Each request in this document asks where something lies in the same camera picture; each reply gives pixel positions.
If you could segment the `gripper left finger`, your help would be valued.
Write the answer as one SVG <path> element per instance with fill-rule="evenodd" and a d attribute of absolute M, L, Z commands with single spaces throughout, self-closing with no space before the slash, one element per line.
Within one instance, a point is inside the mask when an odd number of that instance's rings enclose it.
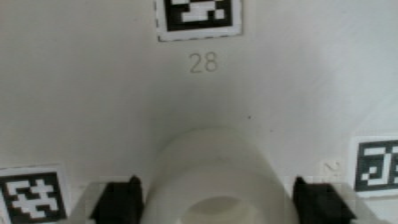
<path fill-rule="evenodd" d="M 89 218 L 96 224 L 141 224 L 143 212 L 143 182 L 132 176 L 127 182 L 107 184 Z"/>

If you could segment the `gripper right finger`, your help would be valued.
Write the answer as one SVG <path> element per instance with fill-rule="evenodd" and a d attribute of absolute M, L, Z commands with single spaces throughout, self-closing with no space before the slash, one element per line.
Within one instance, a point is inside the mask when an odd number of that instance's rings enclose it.
<path fill-rule="evenodd" d="M 329 183 L 308 183 L 297 177 L 294 204 L 301 224 L 350 224 L 356 214 Z"/>

